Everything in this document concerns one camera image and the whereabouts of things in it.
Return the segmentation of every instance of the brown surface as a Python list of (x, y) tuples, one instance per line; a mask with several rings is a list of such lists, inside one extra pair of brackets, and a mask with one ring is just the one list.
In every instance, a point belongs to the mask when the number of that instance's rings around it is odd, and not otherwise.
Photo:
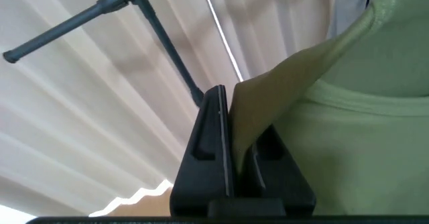
[(109, 213), (109, 216), (124, 217), (124, 216), (150, 216), (162, 217), (170, 216), (170, 195), (172, 189), (168, 189), (163, 195), (158, 197), (143, 197), (134, 205), (121, 205), (114, 211)]

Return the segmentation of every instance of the green fabric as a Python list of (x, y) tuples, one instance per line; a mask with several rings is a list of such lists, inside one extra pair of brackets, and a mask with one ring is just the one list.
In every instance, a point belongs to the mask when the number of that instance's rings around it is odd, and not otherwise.
[[(341, 60), (353, 60), (368, 50), (377, 49), (377, 44), (386, 44), (390, 38), (397, 40), (397, 29), (389, 30), (392, 22), (429, 19), (428, 10), (429, 0), (373, 0), (365, 13), (343, 34), (302, 50), (278, 64), (273, 70), (237, 84), (230, 116), (233, 154), (238, 171), (241, 171), (245, 151), (269, 125), (277, 123), (275, 126), (287, 144), (287, 136), (282, 133), (282, 128), (278, 127), (282, 126), (283, 121), (287, 121), (282, 119), (287, 116), (284, 113), (333, 64)], [(420, 25), (416, 27), (429, 30), (424, 20), (420, 20)], [(427, 42), (428, 38), (404, 40), (413, 41), (413, 46), (419, 45), (422, 49), (427, 47), (424, 42)], [(389, 52), (385, 51), (378, 57), (373, 50), (371, 57), (374, 62), (391, 60), (385, 57), (386, 54)]]

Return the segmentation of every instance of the black pole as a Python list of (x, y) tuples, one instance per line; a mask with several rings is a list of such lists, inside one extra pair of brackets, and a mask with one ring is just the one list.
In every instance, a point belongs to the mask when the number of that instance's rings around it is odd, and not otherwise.
[(164, 27), (162, 27), (162, 24), (156, 16), (155, 10), (150, 4), (149, 0), (134, 0), (132, 3), (139, 6), (141, 12), (143, 12), (147, 20), (152, 25), (152, 28), (154, 29), (156, 35), (160, 39), (162, 45), (166, 49), (174, 65), (176, 65), (176, 68), (182, 75), (185, 83), (188, 85), (192, 95), (192, 99), (197, 106), (200, 106), (200, 104), (202, 103), (202, 98), (204, 97), (204, 93), (196, 86), (194, 80), (188, 72), (188, 69), (186, 69), (185, 65), (183, 64), (179, 53), (177, 53), (176, 48), (168, 37), (167, 32), (165, 31)]
[(183, 64), (182, 59), (177, 53), (173, 43), (168, 37), (166, 31), (162, 27), (162, 24), (156, 17), (155, 11), (150, 5), (148, 0), (98, 0), (95, 5), (89, 7), (88, 9), (82, 11), (78, 15), (71, 17), (65, 22), (53, 27), (52, 29), (44, 32), (43, 34), (35, 37), (34, 39), (16, 47), (13, 50), (3, 53), (3, 57), (6, 61), (10, 63), (16, 63), (20, 58), (28, 55), (29, 53), (41, 48), (47, 43), (67, 34), (68, 32), (76, 29), (82, 24), (96, 18), (97, 16), (114, 12), (116, 10), (122, 9), (128, 2), (132, 1), (134, 4), (137, 4), (143, 14), (147, 17), (151, 23), (155, 33), (158, 35), (161, 43), (164, 45), (167, 53), (170, 55), (173, 63), (176, 65), (179, 73), (182, 75), (185, 83), (188, 85), (192, 99), (195, 104), (199, 107), (204, 93), (196, 86), (195, 82), (192, 80), (191, 75)]

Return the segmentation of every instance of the black metal pipe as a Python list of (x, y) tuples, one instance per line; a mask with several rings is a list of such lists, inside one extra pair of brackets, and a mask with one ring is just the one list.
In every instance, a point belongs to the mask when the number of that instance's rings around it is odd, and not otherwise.
[(101, 14), (101, 8), (98, 5), (94, 5), (78, 15), (70, 18), (67, 21), (53, 27), (45, 33), (35, 37), (34, 39), (16, 47), (13, 50), (3, 53), (3, 57), (10, 63), (17, 62), (21, 57), (37, 50), (38, 48), (46, 45), (47, 43), (59, 38), (60, 36), (76, 29), (82, 24), (94, 19)]
[(164, 27), (162, 27), (162, 24), (159, 21), (158, 17), (156, 16), (155, 10), (153, 9), (149, 0), (134, 0), (133, 3), (140, 8), (141, 12), (143, 12), (147, 20), (152, 25), (152, 28), (154, 29), (156, 35), (160, 39), (160, 42), (166, 49), (174, 65), (176, 65), (176, 68), (178, 69), (179, 73), (182, 75), (185, 83), (188, 85), (192, 95), (192, 99), (194, 100), (195, 104), (199, 107), (202, 103), (202, 98), (204, 97), (204, 93), (196, 86), (194, 80), (192, 79), (191, 75), (188, 72), (188, 69), (186, 69), (185, 65), (183, 64), (183, 61), (179, 56), (179, 53), (177, 52), (172, 41), (168, 37), (167, 32), (165, 31)]

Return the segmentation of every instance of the neckline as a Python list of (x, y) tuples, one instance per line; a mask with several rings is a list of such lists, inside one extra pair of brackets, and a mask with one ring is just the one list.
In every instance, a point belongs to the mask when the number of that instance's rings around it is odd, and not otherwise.
[(305, 94), (311, 101), (375, 115), (429, 116), (429, 97), (382, 97), (360, 93), (317, 80)]

